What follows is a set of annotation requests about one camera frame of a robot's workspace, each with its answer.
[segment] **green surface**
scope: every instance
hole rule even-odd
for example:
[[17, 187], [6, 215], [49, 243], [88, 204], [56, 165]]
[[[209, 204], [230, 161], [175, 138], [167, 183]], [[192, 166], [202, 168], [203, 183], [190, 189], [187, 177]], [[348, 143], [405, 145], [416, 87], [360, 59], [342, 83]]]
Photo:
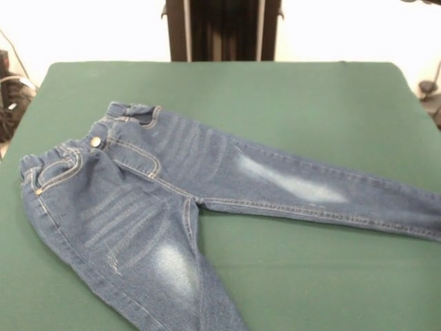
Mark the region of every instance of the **green surface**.
[[[17, 170], [84, 136], [111, 100], [441, 193], [440, 134], [391, 64], [56, 64], [0, 165], [2, 331], [134, 329], [38, 239]], [[441, 328], [439, 243], [211, 212], [200, 237], [251, 331]]]

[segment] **green cloth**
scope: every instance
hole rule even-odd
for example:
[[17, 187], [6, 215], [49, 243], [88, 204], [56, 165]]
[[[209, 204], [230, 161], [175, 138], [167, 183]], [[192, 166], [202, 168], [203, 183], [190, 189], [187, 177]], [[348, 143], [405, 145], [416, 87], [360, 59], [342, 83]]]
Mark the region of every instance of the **green cloth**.
[[[37, 237], [17, 170], [112, 100], [441, 193], [440, 133], [389, 63], [58, 63], [0, 165], [2, 331], [134, 330]], [[200, 247], [251, 331], [441, 328], [439, 243], [203, 211]]]

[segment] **front pocket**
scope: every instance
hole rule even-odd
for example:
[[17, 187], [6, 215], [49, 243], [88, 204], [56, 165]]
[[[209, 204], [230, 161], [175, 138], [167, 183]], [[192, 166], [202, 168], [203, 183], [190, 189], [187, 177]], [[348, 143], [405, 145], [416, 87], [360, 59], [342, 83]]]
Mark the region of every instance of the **front pocket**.
[[81, 167], [82, 158], [79, 153], [69, 154], [65, 159], [61, 159], [44, 167], [37, 173], [36, 185], [38, 188], [46, 188], [56, 185], [74, 176]]
[[134, 114], [132, 118], [136, 119], [138, 123], [145, 129], [149, 129], [156, 124], [161, 107], [156, 106], [153, 110], [142, 114]]

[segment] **seam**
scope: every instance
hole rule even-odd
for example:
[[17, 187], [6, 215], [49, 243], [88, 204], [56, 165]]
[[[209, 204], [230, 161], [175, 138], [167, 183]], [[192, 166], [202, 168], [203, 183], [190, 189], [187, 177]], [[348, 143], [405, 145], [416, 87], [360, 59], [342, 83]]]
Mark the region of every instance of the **seam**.
[[63, 157], [65, 157], [67, 154], [69, 154], [69, 150], [67, 149], [67, 146], [65, 146], [64, 143], [58, 146], [60, 150], [63, 151]]
[[133, 171], [133, 172], [135, 172], [135, 173], [137, 173], [137, 174], [139, 174], [139, 175], [141, 175], [141, 176], [147, 178], [147, 179], [150, 179], [150, 180], [152, 180], [152, 181], [155, 181], [155, 182], [159, 183], [160, 185], [165, 186], [165, 187], [168, 188], [169, 190], [171, 190], [171, 191], [173, 191], [173, 192], [175, 192], [175, 193], [177, 193], [177, 194], [179, 194], [179, 195], [183, 195], [183, 196], [186, 197], [186, 198], [194, 198], [190, 193], [188, 193], [188, 192], [186, 192], [186, 191], [183, 191], [183, 190], [179, 190], [178, 188], [175, 189], [173, 185], [169, 184], [169, 183], [166, 182], [166, 181], [161, 180], [160, 178], [154, 178], [154, 177], [152, 176], [152, 173], [150, 173], [150, 174], [146, 174], [146, 173], [141, 172], [141, 171], [139, 171], [139, 170], [137, 170], [137, 169], [134, 169], [134, 168], [132, 168], [131, 166], [128, 166], [127, 164], [124, 164], [124, 163], [122, 163], [122, 162], [120, 162], [120, 161], [118, 161], [118, 160], [113, 160], [113, 162], [115, 162], [115, 163], [119, 164], [121, 167], [123, 167], [123, 168], [127, 168], [127, 169], [129, 169], [129, 170], [131, 170], [131, 171]]
[[169, 190], [171, 190], [171, 191], [173, 191], [175, 193], [183, 195], [184, 197], [188, 197], [188, 198], [193, 198], [194, 199], [194, 196], [192, 194], [190, 194], [189, 192], [186, 192], [186, 191], [184, 191], [184, 190], [182, 190], [180, 188], [177, 188], [176, 186], [170, 184], [168, 181], [164, 181], [163, 179], [158, 178], [158, 177], [153, 177], [153, 178], [150, 177], [150, 179], [152, 179], [154, 181], [157, 181], [158, 183], [162, 184], [163, 186], [165, 186], [166, 188], [168, 188]]
[[411, 234], [425, 234], [433, 238], [440, 238], [440, 234], [436, 234], [432, 231], [424, 230], [421, 228], [413, 228], [408, 226], [403, 226], [399, 224], [388, 224], [381, 221], [376, 221], [373, 219], [369, 219], [367, 217], [358, 217], [358, 216], [350, 216], [350, 215], [344, 215], [344, 214], [337, 214], [335, 212], [323, 212], [321, 210], [314, 210], [309, 208], [299, 208], [299, 207], [292, 207], [288, 205], [277, 205], [277, 204], [269, 204], [269, 203], [256, 203], [253, 201], [246, 201], [246, 200], [229, 200], [229, 199], [216, 199], [216, 198], [208, 198], [204, 199], [204, 201], [219, 203], [223, 205], [236, 205], [241, 207], [251, 207], [261, 210], [273, 210], [273, 211], [279, 211], [279, 212], [294, 212], [296, 214], [302, 215], [302, 216], [316, 216], [316, 217], [322, 217], [326, 219], [331, 220], [343, 220], [348, 223], [352, 224], [362, 224], [362, 225], [376, 225], [380, 228], [384, 229], [394, 229], [399, 230], [403, 232], [408, 232]]
[[24, 186], [28, 183], [28, 181], [30, 181], [32, 178], [32, 173], [30, 173], [28, 176], [26, 176], [22, 181], [21, 181], [21, 186]]
[[83, 157], [81, 156], [81, 154], [76, 154], [76, 157], [77, 157], [78, 161], [76, 162], [75, 166], [73, 168], [70, 168], [68, 171], [54, 177], [53, 179], [48, 181], [46, 184], [43, 184], [41, 186], [41, 192], [46, 191], [47, 189], [51, 188], [52, 186], [59, 185], [60, 183], [63, 183], [65, 181], [67, 181], [69, 178], [76, 175], [79, 172], [79, 170], [81, 169], [81, 165], [83, 164]]
[[66, 148], [66, 150], [68, 150], [68, 152], [71, 152], [72, 154], [75, 154], [75, 152], [79, 152], [79, 149], [78, 148], [73, 148], [73, 147], [70, 147], [70, 146], [64, 146], [65, 148]]
[[114, 117], [110, 116], [109, 114], [105, 114], [99, 121], [103, 122], [112, 122], [114, 120]]
[[117, 145], [127, 147], [127, 148], [137, 152], [138, 154], [143, 155], [144, 157], [148, 157], [149, 159], [153, 160], [154, 169], [153, 169], [152, 173], [150, 174], [150, 176], [156, 176], [156, 174], [159, 172], [159, 170], [161, 170], [161, 164], [159, 163], [158, 159], [156, 157], [154, 157], [153, 155], [144, 152], [142, 149], [136, 147], [135, 145], [132, 145], [131, 143], [117, 141], [111, 137], [108, 137], [107, 140], [111, 141], [112, 143], [115, 143]]
[[104, 279], [105, 281], [107, 281], [110, 285], [112, 285], [114, 288], [116, 288], [121, 294], [123, 294], [124, 296], [126, 296], [129, 300], [133, 301], [138, 307], [142, 308], [144, 311], [146, 311], [148, 313], [148, 315], [150, 315], [153, 320], [155, 320], [155, 322], [157, 322], [162, 328], [164, 328], [164, 330], [167, 331], [171, 331], [169, 329], [167, 329], [158, 319], [155, 318], [155, 316], [153, 316], [153, 314], [147, 310], [146, 308], [144, 308], [138, 301], [136, 301], [135, 299], [133, 299], [130, 295], [128, 295], [127, 293], [125, 293], [124, 291], [122, 291], [119, 287], [117, 287], [116, 285], [114, 285], [111, 281], [109, 281], [107, 278], [105, 278], [100, 272], [98, 272], [97, 270], [95, 270], [90, 263], [88, 262], [87, 259], [85, 259], [83, 256], [81, 256], [81, 254], [79, 254], [71, 245], [70, 242], [68, 241], [68, 238], [64, 235], [63, 231], [61, 231], [60, 227], [58, 226], [58, 224], [54, 221], [52, 215], [49, 213], [48, 209], [46, 208], [44, 202], [41, 200], [40, 196], [37, 196], [37, 199], [39, 200], [39, 203], [41, 205], [41, 207], [43, 208], [43, 211], [47, 214], [47, 216], [49, 217], [50, 221], [54, 224], [55, 228], [57, 229], [57, 232], [59, 232], [59, 234], [63, 237], [63, 239], [65, 240], [65, 242], [67, 243], [68, 247], [73, 251], [73, 253], [75, 253], [76, 256], [78, 256], [84, 263], [86, 263], [92, 270], [93, 272], [99, 274], [101, 276], [102, 279]]
[[67, 156], [66, 159], [64, 159], [64, 161], [68, 164], [68, 166], [70, 167], [74, 167], [75, 166], [75, 161], [72, 160], [72, 157]]
[[193, 246], [194, 236], [193, 236], [193, 231], [192, 231], [192, 225], [190, 223], [190, 201], [191, 201], [190, 198], [185, 200], [183, 219], [184, 219], [185, 229], [187, 230], [189, 238], [190, 238], [190, 245], [191, 245], [193, 251], [195, 251], [194, 246]]
[[30, 187], [32, 188], [32, 191], [35, 192], [35, 181], [34, 181], [34, 172], [31, 172], [30, 174]]
[[123, 168], [127, 168], [127, 169], [129, 169], [129, 170], [131, 170], [131, 171], [133, 171], [133, 172], [135, 172], [135, 173], [137, 173], [137, 174], [140, 174], [140, 175], [142, 175], [143, 177], [150, 178], [150, 174], [145, 174], [144, 172], [141, 172], [141, 171], [139, 171], [139, 170], [136, 170], [136, 169], [132, 168], [131, 166], [128, 166], [127, 164], [124, 164], [124, 163], [122, 163], [122, 162], [120, 162], [120, 161], [118, 161], [118, 160], [113, 160], [113, 162], [119, 164], [119, 165], [120, 165], [121, 167], [123, 167]]
[[162, 107], [156, 106], [155, 109], [153, 109], [152, 121], [148, 124], [143, 125], [142, 127], [145, 129], [153, 128], [156, 125], [156, 119], [158, 118], [158, 115], [161, 112], [161, 110]]
[[105, 141], [104, 141], [104, 145], [103, 145], [103, 149], [102, 149], [102, 151], [104, 152], [104, 151], [106, 151], [108, 148], [109, 148], [109, 141], [108, 141], [109, 139], [107, 138]]
[[32, 167], [32, 168], [26, 169], [26, 171], [23, 172], [23, 174], [27, 174], [25, 176], [25, 178], [28, 178], [36, 169], [40, 169], [40, 167], [37, 166], [37, 167]]
[[40, 172], [39, 177], [42, 177], [46, 173], [47, 170], [49, 170], [52, 166], [55, 166], [55, 165], [57, 165], [59, 163], [66, 163], [67, 165], [69, 165], [69, 163], [66, 160], [64, 160], [64, 159], [58, 160], [58, 161], [56, 161], [54, 163], [51, 163], [46, 168], [44, 168], [43, 171]]

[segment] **jeans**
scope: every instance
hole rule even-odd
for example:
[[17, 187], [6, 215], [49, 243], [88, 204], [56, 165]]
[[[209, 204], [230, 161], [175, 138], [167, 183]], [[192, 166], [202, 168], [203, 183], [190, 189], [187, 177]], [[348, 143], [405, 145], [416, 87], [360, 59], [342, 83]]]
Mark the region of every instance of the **jeans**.
[[198, 211], [440, 240], [441, 196], [289, 155], [160, 107], [111, 103], [82, 140], [21, 160], [41, 239], [139, 330], [246, 330], [199, 252]]

